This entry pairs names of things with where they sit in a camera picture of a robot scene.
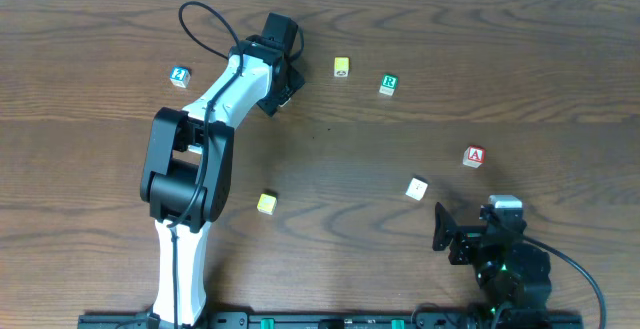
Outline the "red letter I block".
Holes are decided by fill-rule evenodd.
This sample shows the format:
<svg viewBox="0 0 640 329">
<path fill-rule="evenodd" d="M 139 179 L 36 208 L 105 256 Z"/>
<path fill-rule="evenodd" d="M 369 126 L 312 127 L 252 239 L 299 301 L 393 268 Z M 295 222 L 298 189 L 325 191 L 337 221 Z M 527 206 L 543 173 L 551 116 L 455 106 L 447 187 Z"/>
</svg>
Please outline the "red letter I block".
<svg viewBox="0 0 640 329">
<path fill-rule="evenodd" d="M 282 107 L 286 106 L 290 102 L 290 100 L 291 100 L 291 98 L 288 98 L 283 103 L 279 104 L 279 107 L 282 108 Z"/>
</svg>

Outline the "blue number 2 block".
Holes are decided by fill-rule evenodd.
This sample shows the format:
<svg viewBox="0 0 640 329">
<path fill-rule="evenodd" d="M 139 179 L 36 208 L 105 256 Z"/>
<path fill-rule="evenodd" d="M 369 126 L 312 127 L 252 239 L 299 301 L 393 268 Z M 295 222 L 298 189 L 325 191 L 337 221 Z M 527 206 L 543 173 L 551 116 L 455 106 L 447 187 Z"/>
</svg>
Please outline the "blue number 2 block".
<svg viewBox="0 0 640 329">
<path fill-rule="evenodd" d="M 172 68 L 169 78 L 174 86 L 187 88 L 191 79 L 191 73 L 188 68 L 176 66 Z"/>
</svg>

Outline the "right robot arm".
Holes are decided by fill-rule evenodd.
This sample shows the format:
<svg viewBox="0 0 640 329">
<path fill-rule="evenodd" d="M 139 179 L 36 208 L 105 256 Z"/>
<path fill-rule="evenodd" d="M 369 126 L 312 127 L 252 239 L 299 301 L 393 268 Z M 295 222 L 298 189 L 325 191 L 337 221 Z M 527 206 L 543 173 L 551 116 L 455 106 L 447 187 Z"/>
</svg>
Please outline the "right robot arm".
<svg viewBox="0 0 640 329">
<path fill-rule="evenodd" d="M 521 200 L 491 195 L 480 209 L 484 226 L 456 223 L 441 203 L 435 205 L 432 249 L 450 251 L 452 265 L 470 265 L 490 305 L 476 315 L 484 328 L 548 327 L 550 256 L 524 240 L 527 223 Z"/>
</svg>

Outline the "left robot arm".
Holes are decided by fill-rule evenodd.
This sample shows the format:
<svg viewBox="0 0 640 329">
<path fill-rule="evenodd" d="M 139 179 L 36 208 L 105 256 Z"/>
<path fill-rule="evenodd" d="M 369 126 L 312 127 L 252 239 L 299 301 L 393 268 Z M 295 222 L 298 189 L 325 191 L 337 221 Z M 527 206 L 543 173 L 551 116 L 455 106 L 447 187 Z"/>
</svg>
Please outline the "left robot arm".
<svg viewBox="0 0 640 329">
<path fill-rule="evenodd" d="M 150 317 L 192 328 L 206 303 L 206 240 L 231 186 L 235 134 L 253 107 L 272 116 L 301 88 L 290 39 L 269 34 L 234 45 L 221 76 L 181 109 L 152 120 L 140 197 L 160 244 L 159 288 Z"/>
</svg>

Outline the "red letter A block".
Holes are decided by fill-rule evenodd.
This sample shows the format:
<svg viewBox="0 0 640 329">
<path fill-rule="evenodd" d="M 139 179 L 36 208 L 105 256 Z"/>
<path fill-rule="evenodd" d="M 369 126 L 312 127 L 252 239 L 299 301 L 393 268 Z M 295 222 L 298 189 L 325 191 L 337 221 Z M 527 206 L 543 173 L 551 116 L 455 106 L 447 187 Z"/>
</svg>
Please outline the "red letter A block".
<svg viewBox="0 0 640 329">
<path fill-rule="evenodd" d="M 472 168 L 480 167 L 486 157 L 486 150 L 477 146 L 469 146 L 463 156 L 462 164 Z"/>
</svg>

